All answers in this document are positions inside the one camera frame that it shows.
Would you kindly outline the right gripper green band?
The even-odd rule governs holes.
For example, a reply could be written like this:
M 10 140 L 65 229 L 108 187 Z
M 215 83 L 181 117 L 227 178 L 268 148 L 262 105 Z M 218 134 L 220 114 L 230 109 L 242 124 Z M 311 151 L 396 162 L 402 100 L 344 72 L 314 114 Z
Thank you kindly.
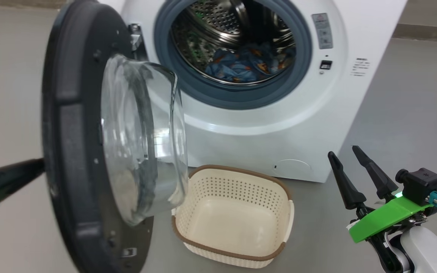
M 376 187 L 378 198 L 390 201 L 379 209 L 367 214 L 362 219 L 357 220 L 355 224 L 350 225 L 349 233 L 354 243 L 362 242 L 386 228 L 408 219 L 418 212 L 433 207 L 433 205 L 429 203 L 424 206 L 419 206 L 404 196 L 396 198 L 392 192 L 398 190 L 398 186 L 378 164 L 368 157 L 359 146 L 353 146 L 352 151 L 357 157 L 359 164 L 368 172 Z M 333 151 L 328 152 L 328 159 L 345 209 L 354 210 L 364 205 L 366 197 L 357 191 L 357 188 L 345 174 L 343 164 Z

